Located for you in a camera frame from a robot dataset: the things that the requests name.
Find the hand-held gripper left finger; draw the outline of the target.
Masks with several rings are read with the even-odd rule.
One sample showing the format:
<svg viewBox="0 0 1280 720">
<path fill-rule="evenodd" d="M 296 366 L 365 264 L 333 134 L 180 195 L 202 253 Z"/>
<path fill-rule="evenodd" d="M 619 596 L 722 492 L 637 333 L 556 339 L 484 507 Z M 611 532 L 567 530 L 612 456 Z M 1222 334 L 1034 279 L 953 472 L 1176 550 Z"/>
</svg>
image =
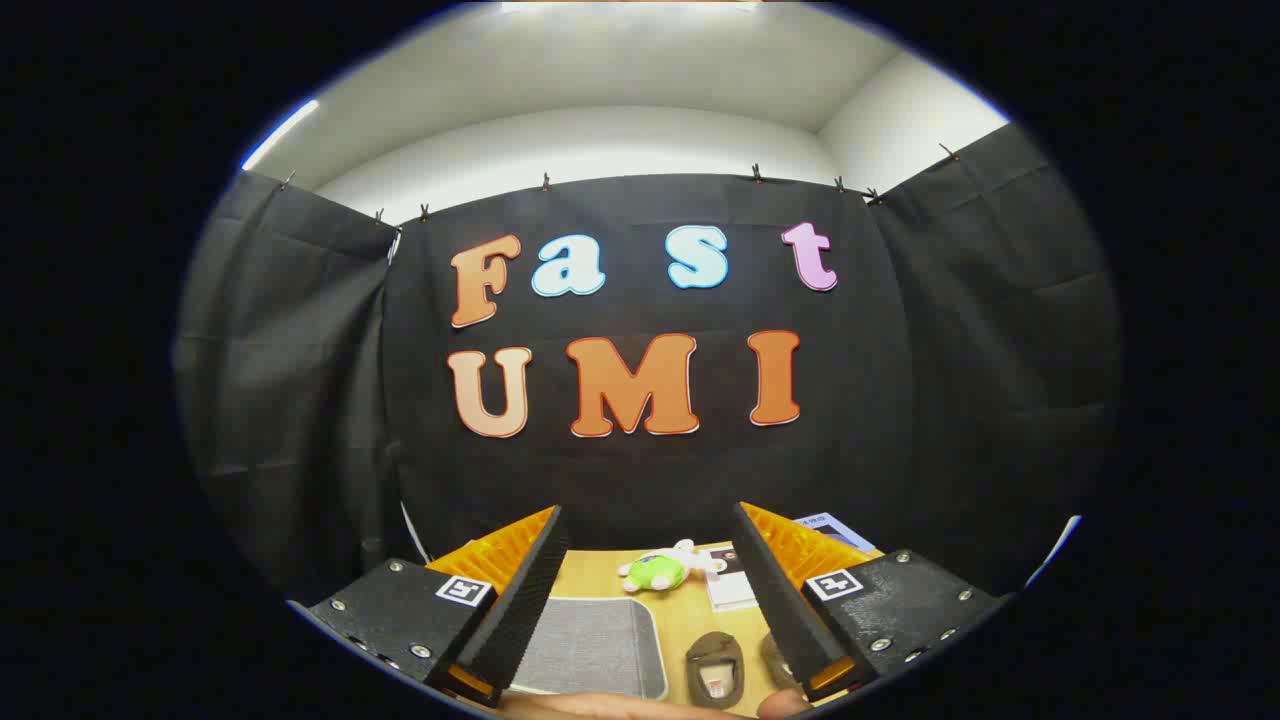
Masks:
<svg viewBox="0 0 1280 720">
<path fill-rule="evenodd" d="M 291 609 L 361 659 L 453 700 L 495 708 L 568 551 L 552 505 L 431 562 L 388 559 Z"/>
</svg>

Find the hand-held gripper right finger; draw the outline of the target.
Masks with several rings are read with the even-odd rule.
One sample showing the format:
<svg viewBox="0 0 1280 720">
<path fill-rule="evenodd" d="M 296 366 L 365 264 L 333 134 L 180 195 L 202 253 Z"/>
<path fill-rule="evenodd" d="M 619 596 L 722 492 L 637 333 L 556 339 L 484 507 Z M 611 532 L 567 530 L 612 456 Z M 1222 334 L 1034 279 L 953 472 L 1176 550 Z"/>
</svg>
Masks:
<svg viewBox="0 0 1280 720">
<path fill-rule="evenodd" d="M 812 702 L 923 667 L 1009 603 L 914 550 L 870 556 L 746 502 L 733 506 L 733 548 Z"/>
</svg>

